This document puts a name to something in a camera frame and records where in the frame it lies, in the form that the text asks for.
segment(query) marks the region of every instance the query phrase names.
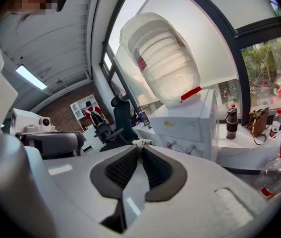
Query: thermos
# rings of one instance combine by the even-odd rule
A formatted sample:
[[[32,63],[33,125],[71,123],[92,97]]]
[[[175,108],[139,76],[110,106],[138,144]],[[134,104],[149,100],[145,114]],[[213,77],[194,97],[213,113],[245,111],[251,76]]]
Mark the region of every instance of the thermos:
[[[236,138],[236,132],[237,132],[237,108],[235,107],[235,104],[231,105],[231,108],[228,110],[226,116],[226,130],[227,135],[226,138],[228,139],[234,139]]]

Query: office chair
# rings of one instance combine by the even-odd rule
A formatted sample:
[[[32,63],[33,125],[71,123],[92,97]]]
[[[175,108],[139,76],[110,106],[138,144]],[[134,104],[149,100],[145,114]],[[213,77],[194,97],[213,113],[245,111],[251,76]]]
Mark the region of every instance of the office chair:
[[[107,145],[100,149],[100,152],[114,149],[123,145],[131,145],[133,140],[138,139],[130,123],[130,103],[123,101],[119,96],[112,99],[111,105],[114,108],[116,130],[105,139]]]

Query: handbag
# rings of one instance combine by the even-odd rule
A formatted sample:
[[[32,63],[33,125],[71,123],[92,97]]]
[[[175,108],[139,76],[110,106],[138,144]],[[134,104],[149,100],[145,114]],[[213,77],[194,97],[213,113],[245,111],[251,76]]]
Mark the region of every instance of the handbag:
[[[249,122],[245,126],[250,133],[253,135],[254,142],[256,145],[258,144],[255,140],[255,137],[263,136],[265,137],[265,141],[267,140],[267,136],[263,133],[265,129],[267,129],[270,125],[267,126],[267,120],[269,115],[269,108],[254,110],[249,113]]]

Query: brick wall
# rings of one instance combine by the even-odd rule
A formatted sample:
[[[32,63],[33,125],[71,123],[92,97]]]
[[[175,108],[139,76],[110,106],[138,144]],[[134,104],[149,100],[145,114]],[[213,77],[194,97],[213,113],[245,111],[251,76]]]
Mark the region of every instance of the brick wall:
[[[69,92],[55,101],[49,103],[37,112],[42,117],[50,117],[51,123],[56,126],[57,130],[69,131],[78,130],[82,131],[81,126],[76,120],[70,105],[86,96],[93,94],[98,105],[100,106],[103,114],[110,124],[113,124],[113,119],[106,108],[100,93],[98,92],[94,83],[89,83],[78,89]]]

